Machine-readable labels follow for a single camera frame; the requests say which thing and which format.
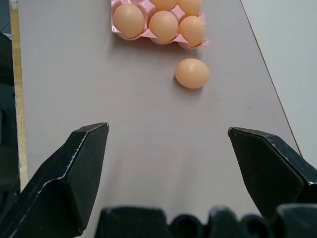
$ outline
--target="egg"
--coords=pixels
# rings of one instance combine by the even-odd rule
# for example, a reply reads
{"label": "egg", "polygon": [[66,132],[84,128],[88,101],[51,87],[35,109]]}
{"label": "egg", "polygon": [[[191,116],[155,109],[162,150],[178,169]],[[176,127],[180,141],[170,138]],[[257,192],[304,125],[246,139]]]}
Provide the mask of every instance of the egg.
{"label": "egg", "polygon": [[167,43],[177,35],[178,21],[173,13],[159,11],[151,17],[149,29],[156,35],[159,42]]}
{"label": "egg", "polygon": [[178,0],[177,4],[186,16],[198,16],[203,7],[203,0]]}
{"label": "egg", "polygon": [[205,36],[205,23],[197,16],[188,16],[181,21],[178,33],[181,34],[189,47],[198,46]]}
{"label": "egg", "polygon": [[203,87],[210,78],[208,67],[198,59],[185,59],[178,64],[175,77],[183,86],[191,89]]}
{"label": "egg", "polygon": [[157,11],[169,11],[172,10],[177,3],[177,0],[150,0],[155,6]]}
{"label": "egg", "polygon": [[133,4],[122,4],[113,13],[113,24],[126,38],[135,38],[142,34],[145,26],[144,15]]}

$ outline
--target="egg tray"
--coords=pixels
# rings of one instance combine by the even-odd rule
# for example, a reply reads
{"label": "egg tray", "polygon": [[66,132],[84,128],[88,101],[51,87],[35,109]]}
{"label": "egg tray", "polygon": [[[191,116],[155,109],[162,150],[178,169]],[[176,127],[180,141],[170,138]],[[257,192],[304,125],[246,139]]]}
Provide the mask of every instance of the egg tray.
{"label": "egg tray", "polygon": [[[181,47],[186,49],[195,49],[199,48],[201,46],[209,46],[208,40],[203,40],[198,46],[195,47],[189,47],[188,42],[185,40],[185,38],[181,34],[177,34],[176,37],[167,43],[161,43],[158,41],[158,38],[151,32],[151,30],[148,28],[148,24],[150,21],[150,18],[157,12],[155,6],[150,2],[150,0],[110,0],[111,1],[111,25],[112,25],[112,32],[116,33],[119,37],[122,39],[133,41],[136,39],[139,39],[140,37],[146,37],[150,38],[154,43],[159,45],[166,45],[170,44],[172,42],[177,42]],[[113,24],[113,13],[114,11],[122,4],[131,3],[135,6],[137,6],[141,12],[144,15],[145,18],[145,26],[143,33],[135,38],[126,38],[121,31],[119,31],[116,26]],[[170,10],[171,13],[173,13],[176,16],[176,19],[178,21],[178,24],[185,18],[184,11],[179,7],[179,5],[176,5],[172,10]],[[198,16],[206,25],[206,19],[205,14],[202,13]]]}

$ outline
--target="egg carton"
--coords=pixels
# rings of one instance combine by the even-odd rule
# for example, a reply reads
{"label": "egg carton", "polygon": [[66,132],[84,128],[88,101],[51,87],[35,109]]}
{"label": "egg carton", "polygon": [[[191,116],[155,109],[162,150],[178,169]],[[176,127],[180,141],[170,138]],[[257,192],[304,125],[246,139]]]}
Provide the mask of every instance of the egg carton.
{"label": "egg carton", "polygon": [[[148,24],[150,21],[150,18],[157,12],[155,6],[150,2],[150,0],[110,0],[111,1],[111,25],[112,25],[112,32],[116,33],[119,37],[121,37],[124,40],[133,41],[136,39],[139,39],[140,37],[146,37],[150,38],[154,43],[159,45],[166,45],[170,44],[172,42],[177,42],[181,47],[187,48],[187,49],[195,49],[199,48],[201,46],[209,46],[208,40],[203,40],[198,46],[196,47],[189,47],[188,42],[185,40],[185,38],[181,34],[177,34],[176,37],[167,43],[161,43],[158,41],[158,38],[151,32],[151,30],[148,28]],[[126,38],[121,31],[119,31],[116,26],[113,24],[113,13],[114,11],[122,4],[131,3],[135,6],[137,6],[141,12],[144,15],[145,18],[145,26],[143,33],[135,38]],[[172,10],[170,10],[171,13],[173,13],[176,16],[176,19],[178,23],[180,23],[185,18],[184,11],[179,7],[179,5],[176,5]],[[206,19],[205,14],[202,13],[198,16],[206,25]]]}

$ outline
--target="table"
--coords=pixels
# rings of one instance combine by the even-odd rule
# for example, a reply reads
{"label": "table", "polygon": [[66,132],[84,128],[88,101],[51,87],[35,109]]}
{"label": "table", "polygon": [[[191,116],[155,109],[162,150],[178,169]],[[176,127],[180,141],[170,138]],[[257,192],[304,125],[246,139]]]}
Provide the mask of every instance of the table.
{"label": "table", "polygon": [[[105,0],[19,3],[28,172],[83,125],[110,133],[99,193],[83,237],[105,206],[159,206],[168,220],[227,205],[257,213],[227,130],[271,132],[297,150],[278,96],[238,0],[205,1],[210,47],[184,50],[110,32]],[[198,91],[173,80],[198,58],[212,80]]]}

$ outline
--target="wooden edge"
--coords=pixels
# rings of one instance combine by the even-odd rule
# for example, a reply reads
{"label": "wooden edge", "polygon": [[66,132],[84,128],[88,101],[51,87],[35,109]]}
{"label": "wooden edge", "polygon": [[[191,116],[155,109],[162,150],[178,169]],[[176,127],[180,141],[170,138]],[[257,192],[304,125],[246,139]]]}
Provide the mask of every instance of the wooden edge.
{"label": "wooden edge", "polygon": [[14,71],[14,88],[15,88],[15,109],[16,125],[18,137],[19,153],[19,176],[21,191],[28,183],[28,170],[26,159],[26,141],[24,125],[24,97],[22,84],[22,67],[21,67],[21,46],[20,46],[20,26],[19,14],[16,6],[10,4],[11,33],[12,33],[12,53],[13,53],[13,71]]}

